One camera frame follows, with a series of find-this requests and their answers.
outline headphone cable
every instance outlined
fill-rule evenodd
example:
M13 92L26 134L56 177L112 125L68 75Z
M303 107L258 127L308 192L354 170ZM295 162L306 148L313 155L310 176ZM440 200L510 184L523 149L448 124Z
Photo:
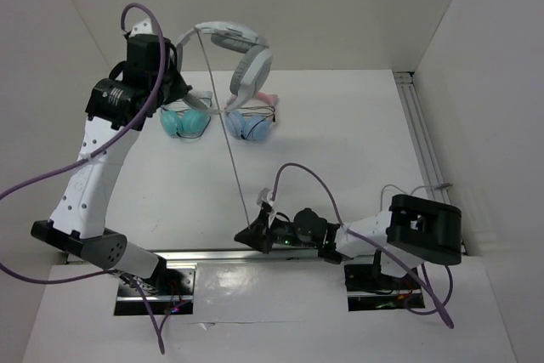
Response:
M204 43L202 42L200 29L195 27L195 31L196 31L196 35L198 36L198 41L201 44L202 53L204 54L204 60L206 61L207 72L210 74L210 80L212 81L212 91L213 91L213 97L215 98L215 104L217 105L217 107L219 107L218 93L215 90L215 81L213 80L213 73L212 73L212 67L210 66L210 60L207 57L206 49L204 48ZM241 192L240 179L238 178L238 172L236 171L235 158L232 154L232 149L230 148L229 137L227 136L227 129L224 125L222 111L219 112L219 120L221 121L221 128L223 128L224 140L227 141L227 147L229 148L230 162L232 163L232 168L235 171L236 184L238 185L238 193L240 193L241 204L244 207L244 214L246 215L247 226L249 226L249 224L251 223L249 222L249 215L247 214L246 201L244 200L244 195Z

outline black mount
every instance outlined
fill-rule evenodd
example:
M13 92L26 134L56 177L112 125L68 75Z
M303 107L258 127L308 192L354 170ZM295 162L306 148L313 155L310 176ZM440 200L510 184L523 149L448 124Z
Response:
M31 235L60 251L68 252L101 269L113 269L127 249L127 237L115 231L105 229L100 237L79 238L79 233L72 231L66 234L54 228L53 220L34 222ZM148 293L170 294L172 288L169 282L175 282L179 288L183 286L183 276L175 269L167 268L167 260L158 258L158 264L153 274L147 279L141 279L143 288Z
M297 213L293 221L274 218L269 227L272 208L263 202L261 211L251 225L235 235L235 241L268 254L274 244L299 248L317 248L318 256L325 261L340 264L342 254L334 243L339 224L331 224L310 208Z
M170 49L173 48L170 40L165 38L164 41L168 61L159 94L147 111L148 117L152 117L161 105L182 99L192 89L178 72L175 60L168 57ZM97 116L110 121L112 129L126 126L142 108L153 89L159 74L160 55L158 36L138 34L129 37L127 60L117 64L108 78L100 80L94 86L85 109L88 119L93 120ZM117 81L116 78L121 73L122 80ZM134 129L140 131L144 121Z
M461 263L461 210L408 195L394 196L388 243L429 263Z

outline wire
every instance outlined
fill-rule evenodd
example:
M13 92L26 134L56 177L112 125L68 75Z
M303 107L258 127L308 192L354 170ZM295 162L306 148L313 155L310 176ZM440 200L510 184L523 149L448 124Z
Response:
M291 223L291 219L286 214L284 214L282 212L276 212L275 215L276 215L276 217L280 216L280 217L284 218L285 220L287 220L289 223Z
M174 67L177 67L178 66L178 50L176 49L176 46L174 46L172 43L168 44L168 48L170 48L173 54L173 65Z
M210 104L212 103L212 99L208 98L208 97L202 97L202 98L199 98L199 100L200 101L203 101L203 100L209 101ZM170 105L173 105L173 104L176 104L176 103L179 103L179 102L181 102L181 100L173 101L168 105L162 105L161 110L162 111L173 111L173 112L176 112L177 114L184 114L185 112L192 110L192 108L189 108L188 106L185 106L184 108L182 108L180 110L175 110L174 108L170 107Z
M173 283L168 282L168 286L170 286L170 289L172 289L172 291L171 291L171 294L170 294L170 302L168 302L168 304L167 304L167 310L170 309L170 305L173 305L173 298L176 296L176 291L173 288Z
M400 293L400 285L399 285L399 296L397 299L400 301L401 299L410 298L412 294L414 293L414 287L411 285L409 281L405 281L406 285L410 288L410 292L408 293Z
M306 172L310 173L312 176L314 176L320 182L320 184L325 189L327 195L329 195L329 198L331 199L331 204L332 204L332 206L334 208L335 214L337 215L338 223L340 223L340 225L343 225L343 221L342 221L342 219L340 217L340 213L338 211L337 203L334 200L334 197L333 197L330 189L325 184L325 182L323 182L323 180L316 173L311 171L309 168L307 168L307 167L305 167L303 165L300 165L298 163L290 162L290 163L286 163L286 164L284 164L283 166L280 167L280 169L278 170L278 173L275 175L274 190L272 191L272 200L275 200L275 197L276 197L276 193L277 193L277 190L278 190L278 184L280 182L281 172L283 171L283 169L285 169L286 167L289 167L289 166L300 167L301 169L303 169ZM445 306L440 302L438 297L434 294L433 288L430 285L428 285L427 283L423 282L423 280L416 273L414 273L414 271L412 271L411 268L408 265L406 265L400 258L398 258L396 255L394 255L392 252L390 252L387 248L385 248L384 246L382 246L378 242L372 240L371 238L365 237L364 235L361 235L361 234L359 234L359 233L357 233L355 231L352 231L351 229L347 229L346 232L348 234L352 235L353 237L359 238L360 240L370 244L371 246L375 247L377 250L383 252L385 255L387 255L389 258L391 258L391 260L393 260L396 264L398 264L404 271L406 271L406 273L415 282L417 282L420 285L420 287L423 288L428 293L428 295L431 297L431 299L434 302L434 306L436 307L436 311L439 313L440 318L442 318L442 321L445 323L445 325L448 326L450 329L453 329L453 327L454 327L453 320L451 319L450 314L448 314L448 311L445 309Z
M156 17L143 4L130 3L125 7L125 9L122 11L122 14L121 14L121 29L123 31L125 31L125 18L126 18L127 13L128 13L128 11L130 9L140 9L140 10L144 11L150 17L151 22L153 23L154 27L156 28L157 36L159 37L159 48L160 48L160 51L161 51L161 58L160 58L160 62L159 62L159 72L158 72L155 84L153 85L153 89L151 90L150 96L147 98L144 105L138 111L136 116L127 124L126 127L122 128L119 131L119 133L117 133L113 138L111 138L110 140L105 142L98 149L91 152L91 154L90 154L91 158L94 158L94 157L100 155L102 152L105 152L113 144L115 144L115 142L117 142L120 138L122 138L124 135L126 135L128 131L130 131L132 128L134 128L135 126L139 125L142 122L142 120L145 118L145 115L147 114L148 110L150 109L151 105L155 103L156 96L158 95L158 92L159 92L159 89L160 89L161 83L162 83L162 78L164 76L164 71L165 71L165 68L166 68L166 61L167 61L167 58L166 58L166 46L165 46L165 43L164 43L164 36L162 35L161 27L159 26L159 23L156 20ZM59 169L53 170L51 172L44 173L44 174L42 174L40 176L36 176L34 178L31 178L31 179L28 179L28 180L26 180L24 182L16 184L15 186L10 187L9 189L7 189L4 192L0 193L0 201L3 200L4 198L6 198L7 196L11 195L12 193L15 193L15 191L23 189L23 188L25 188L27 186L30 186L31 184L35 184L37 182L41 182L42 180L50 179L50 178L52 178L54 176L58 176L58 175L60 175L62 173L70 172L71 170L77 169L78 167L81 167L82 165L89 162L89 160L90 159L88 159L88 158L83 158L83 159L80 159L77 162L72 163L71 165L61 167ZM14 277L15 279L18 279L18 280L21 280L21 281L24 281L24 282L28 282L28 283L31 283L31 284L38 284L38 285L64 284L64 283L67 283L67 282L74 282L74 281L84 280L86 278L91 278L93 276L106 275L106 274L112 274L113 273L113 271L100 271L100 272L95 272L95 273L92 273L92 274L74 276L74 277L71 277L71 278L66 278L64 280L48 281L48 280L37 280L37 279L34 279L34 278L28 278L28 277L23 276L21 274L17 274L16 272L12 271L11 269L6 267L2 263L0 263L0 270L2 272L4 272L5 274Z
M195 32L196 32L196 35L198 36L198 41L201 44L202 54L204 54L204 60L206 61L207 71L210 74L210 80L212 81L212 90L213 90L213 97L215 98L215 104L217 105L217 107L219 107L218 93L217 93L217 90L215 89L215 81L213 80L212 67L210 66L210 60L207 57L206 49L204 48L204 43L202 42L200 29L197 28L196 26L195 26ZM222 111L219 112L219 120L221 121L221 128L223 128L224 140L227 141L227 148L229 148L230 162L232 163L232 168L235 172L236 184L238 185L238 193L240 193L240 198L241 198L241 205L244 207L244 214L246 215L247 225L249 226L249 224L251 223L249 222L249 215L247 214L246 201L244 200L244 195L242 194L242 191L241 191L240 179L238 178L238 172L236 171L235 158L232 154L232 149L230 148L229 137L227 136L227 129L225 128L225 125L224 125L223 115L224 113Z
M150 316L151 323L153 324L153 328L155 329L156 338L159 343L159 350L161 351L161 354L164 354L164 342L162 341L162 334L161 329L159 329L159 326L156 323L155 316L153 315L153 310L151 309L150 301L147 300L147 297L145 296L144 290L140 287L139 283L129 274L124 274L124 276L127 277L127 279L130 281L131 285L136 288L136 291L138 291L139 296L142 297L142 301L144 301L145 310L147 311L147 315Z
M178 298L179 298L179 302L181 302L181 291L179 290L179 285L176 281L174 281L173 283L176 286L176 289L178 290Z
M167 319L173 313L173 310L179 308L182 305L185 305L188 302L190 301L179 301L171 309L165 312L164 317L162 318L161 324L159 325L159 333L161 334L161 336L162 336L162 328L164 327L164 324L167 323Z
M414 193L416 193L420 189L436 189L436 190L442 190L442 189L448 189L452 186L452 183L443 183L443 184L437 184L435 186L429 185L429 184L423 184L421 186L417 186L414 190L412 190L410 193L407 193L406 191L402 190L399 186L395 186L394 184L386 184L382 187L382 191L380 192L380 212L383 210L383 193L388 187L394 187L396 190L404 193L405 195L413 196Z
M342 219L340 218L340 212L338 211L337 202L336 202L336 200L334 200L334 196L332 195L331 190L328 188L328 186L325 184L325 182L317 175L316 172L314 172L313 170L311 170L309 167L305 167L304 165L301 165L301 164L299 164L299 163L288 162L288 163L285 163L284 165L282 165L282 166L280 167L280 169L278 170L278 173L275 175L274 189L272 190L272 200L273 200L273 201L275 200L275 197L276 197L276 195L277 195L277 193L278 193L278 184L280 183L281 172L283 172L283 170L284 170L286 167L290 167L290 166L299 167L299 168L301 168L302 170L305 170L306 172L308 172L309 174L311 174L312 176L314 176L314 178L315 178L318 182L320 182L321 186L323 186L323 189L325 189L327 195L329 195L329 199L331 200L332 207L334 208L334 213L335 213L336 216L337 216L338 223L340 223L340 225L343 225L343 221L342 221Z
M357 292L361 291L361 292L371 293L374 295L391 295L394 292L393 289L390 291L375 291L373 289L368 289L361 286L353 286L353 285L349 285L349 289L350 291L357 291Z
M451 274L450 267L448 267L447 265L445 265L445 270L448 273L449 289L448 289L448 294L445 296L444 302L442 303L444 306L446 306L450 302L451 295L453 294L453 275ZM422 271L423 271L423 277L425 278L425 282L427 283L429 287L431 287L431 281L428 279L427 268L425 267L425 264L422 264ZM416 296L417 294L412 295L411 297L405 300L405 308L408 309L408 311L410 311L412 314L427 316L427 315L433 315L439 312L439 310L436 308L432 310L424 310L424 311L412 309L410 306L408 306L408 303Z
M249 137L249 135L252 134L253 130L262 122L266 121L267 119L269 119L271 116L266 116L264 117L263 119L261 119L259 122L257 122L255 125L253 125L253 127L249 130L249 132L247 133L247 136L244 137L243 139L247 139Z
M442 190L442 189L448 189L451 186L453 186L452 183L443 183L443 184L437 184L435 186L424 184L421 186L417 186L414 190L410 192L410 196L413 196L414 193L416 193L420 189L433 189L433 190Z
M414 271L411 270L411 268L406 265L405 263L402 262L402 260L400 260L400 258L398 258L396 255L394 255L392 252L390 252L387 248L385 248L384 246L380 245L379 243L375 242L374 240L372 240L371 238L368 238L368 237L365 237L364 235L361 235L355 231L352 231L350 229L347 229L347 232L348 234L352 235L353 237L357 237L359 238L360 240L364 241L364 242L367 242L368 244L370 244L371 246L377 248L378 250L380 250L381 252L383 252L385 255L387 255L389 258L391 258L396 264L398 264L404 271L406 271L406 273L415 281L419 284L419 286L421 288L423 288L427 293L428 295L431 297L431 299L433 300L434 302L434 306L436 307L436 311L439 313L440 315L440 318L442 318L442 321L445 323L446 326L448 326L450 329L453 329L454 327L454 324L453 324L453 320L451 319L450 317L450 314L448 314L448 311L445 309L445 305L443 305L440 300L438 299L438 297L434 294L433 292L433 289L431 288L430 285L427 285L425 282L422 281L422 279L417 276L416 273L414 273Z
M244 106L238 108L242 116L262 115L270 118L275 116L275 107L272 105Z
M404 190L402 190L400 187L395 186L394 184L386 184L385 186L382 187L382 191L380 192L380 212L383 210L383 193L385 192L385 190L386 190L388 187L394 187L396 190L398 190L398 191L404 193L405 195L408 194L408 193L406 193Z

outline blue headphones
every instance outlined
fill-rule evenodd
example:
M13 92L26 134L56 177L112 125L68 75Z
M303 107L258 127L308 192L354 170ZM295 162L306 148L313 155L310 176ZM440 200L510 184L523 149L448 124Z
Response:
M275 122L275 105L278 102L278 96L257 93L254 98L264 102L266 106L242 108L247 112L242 114L241 111L235 110L226 116L225 126L235 138L253 142L264 140ZM252 114L251 111L260 111L261 113Z
M204 104L212 105L212 93L203 93L206 96L198 97ZM174 107L174 102L167 107L161 107L161 125L164 131L171 137L182 139L200 138L212 118L197 110L192 110L187 106L179 109Z

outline white headphones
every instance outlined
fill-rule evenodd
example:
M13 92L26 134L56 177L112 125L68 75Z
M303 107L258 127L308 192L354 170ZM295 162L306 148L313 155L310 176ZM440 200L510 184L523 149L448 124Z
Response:
M256 97L266 78L269 76L270 67L272 66L272 53L266 39L263 36L259 36L249 27L238 23L228 21L200 23L181 36L178 44L176 44L178 71L181 71L183 47L197 31L203 34L211 34L212 43L216 46L244 54L230 80L230 92L236 98L225 110L227 112L236 110L251 98ZM220 112L217 109L206 106L190 94L185 96L184 101L191 108L210 115Z

